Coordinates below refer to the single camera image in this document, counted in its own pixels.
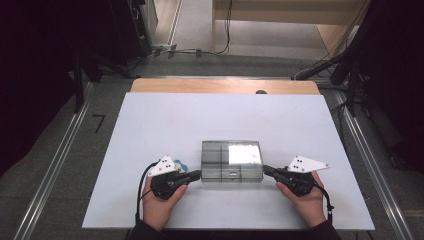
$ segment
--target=floor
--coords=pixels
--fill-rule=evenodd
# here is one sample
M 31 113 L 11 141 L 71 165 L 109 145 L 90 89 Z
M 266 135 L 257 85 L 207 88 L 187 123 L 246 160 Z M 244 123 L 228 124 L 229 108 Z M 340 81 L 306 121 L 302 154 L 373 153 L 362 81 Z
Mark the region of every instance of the floor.
M 183 18 L 184 15 L 180 15 L 179 23 L 189 21 Z M 176 43 L 180 49 L 210 47 L 210 38 L 194 41 L 198 45 L 188 42 L 190 38 L 187 36 L 190 35 L 179 35 L 179 32 L 188 30 L 180 31 L 179 27 L 182 27 L 182 24 L 177 25 L 172 43 Z M 300 39 L 299 42 L 304 42 L 302 44 L 293 40 L 294 43 L 288 44 L 286 50 L 282 47 L 281 50 L 286 53 L 278 56 L 259 56 L 269 49 L 252 50 L 252 54 L 241 56 L 237 51 L 242 49 L 242 46 L 238 48 L 236 45 L 230 48 L 230 51 L 234 52 L 221 56 L 202 55 L 196 58 L 191 54 L 176 54 L 171 57 L 162 53 L 158 57 L 144 60 L 131 73 L 141 77 L 238 76 L 287 80 L 325 56 L 320 53 L 325 52 L 325 48 L 315 40 L 315 33 L 311 29 L 305 31 L 309 31 L 312 36 Z M 317 51 L 305 52 L 302 46 L 314 46 Z M 314 77 L 329 109 L 339 105 L 344 94 L 329 84 L 331 71 L 332 69 L 329 69 Z M 104 76 L 101 83 L 87 84 L 84 111 L 75 115 L 74 99 L 71 99 L 45 129 L 32 151 L 0 177 L 0 239 L 124 239 L 126 229 L 82 229 L 81 225 L 123 97 L 130 90 L 132 80 L 113 74 Z M 356 106 L 355 112 L 358 116 L 354 122 L 359 124 L 360 131 L 351 124 L 352 119 L 346 111 L 341 116 L 334 114 L 333 117 L 339 130 L 342 126 L 339 131 L 343 133 L 341 139 L 347 146 L 350 164 L 376 230 L 340 231 L 340 235 L 343 239 L 424 239 L 424 175 L 393 168 L 390 155 L 373 125 L 372 118 L 367 117 L 360 105 Z M 364 152 L 363 142 L 358 142 L 356 137 L 358 132 L 364 135 L 366 146 L 369 146 L 371 153 Z M 367 160 L 369 158 L 375 160 L 379 172 L 370 169 Z M 51 172 L 49 167 L 57 168 L 55 174 L 46 174 Z M 376 182 L 375 176 L 379 174 L 384 177 L 383 182 Z M 50 187 L 40 188 L 46 183 Z M 384 184 L 387 184 L 390 194 L 387 194 L 387 189 L 386 192 L 381 191 L 381 185 Z M 45 198 L 38 198 L 41 193 L 44 193 Z M 33 203 L 38 208 L 30 211 L 34 213 L 34 218 L 28 221 L 25 214 Z M 399 211 L 402 219 L 392 217 L 396 211 Z M 402 226 L 402 221 L 405 221 L 406 227 Z M 280 239 L 283 235 L 299 239 L 297 233 L 293 232 L 266 232 L 258 236 L 257 232 L 170 231 L 168 237 L 177 239 L 181 234 L 196 239 Z

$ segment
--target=white table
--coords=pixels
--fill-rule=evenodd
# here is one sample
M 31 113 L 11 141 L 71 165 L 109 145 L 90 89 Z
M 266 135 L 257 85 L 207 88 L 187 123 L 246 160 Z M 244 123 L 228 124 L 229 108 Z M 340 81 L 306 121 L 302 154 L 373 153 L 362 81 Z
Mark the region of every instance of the white table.
M 200 169 L 203 140 L 259 141 L 264 163 L 295 155 L 330 164 L 319 172 L 336 229 L 374 225 L 323 96 L 128 93 L 84 219 L 84 228 L 132 228 L 141 174 L 165 154 Z M 306 226 L 265 176 L 262 183 L 191 183 L 169 229 L 288 230 Z

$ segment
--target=transparent plastic box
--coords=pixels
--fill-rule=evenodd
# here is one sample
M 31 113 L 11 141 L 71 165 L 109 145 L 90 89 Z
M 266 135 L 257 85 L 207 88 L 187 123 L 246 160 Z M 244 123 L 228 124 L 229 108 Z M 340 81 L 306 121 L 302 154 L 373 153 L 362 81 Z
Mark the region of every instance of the transparent plastic box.
M 202 182 L 261 182 L 257 141 L 203 141 Z

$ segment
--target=hand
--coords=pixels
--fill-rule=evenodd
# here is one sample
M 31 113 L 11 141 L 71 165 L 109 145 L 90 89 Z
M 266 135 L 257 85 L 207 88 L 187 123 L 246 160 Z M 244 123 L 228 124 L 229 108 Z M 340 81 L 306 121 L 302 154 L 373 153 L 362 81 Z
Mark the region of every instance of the hand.
M 150 191 L 152 178 L 146 178 L 143 194 Z M 168 200 L 155 197 L 153 193 L 148 193 L 143 197 L 143 221 L 157 231 L 162 231 L 171 217 L 175 204 L 183 197 L 187 185 L 180 186 Z
M 316 172 L 312 172 L 312 176 L 318 185 L 324 187 L 324 184 L 322 184 Z M 326 220 L 324 216 L 323 195 L 321 190 L 314 187 L 308 195 L 297 197 L 283 183 L 277 182 L 276 185 L 281 193 L 292 201 L 297 212 L 309 228 L 313 228 Z

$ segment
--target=person's right hand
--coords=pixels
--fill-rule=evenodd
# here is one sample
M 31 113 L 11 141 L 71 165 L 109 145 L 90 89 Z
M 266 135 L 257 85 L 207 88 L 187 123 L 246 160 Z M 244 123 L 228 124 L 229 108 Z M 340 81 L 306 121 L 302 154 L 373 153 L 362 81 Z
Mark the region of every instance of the person's right hand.
M 312 176 L 318 185 L 324 188 L 324 184 L 322 184 L 318 174 L 316 172 L 312 172 Z M 326 220 L 324 216 L 323 194 L 321 190 L 314 187 L 308 195 L 297 197 L 283 183 L 277 182 L 276 185 L 281 193 L 292 201 L 297 212 L 309 228 L 313 228 Z

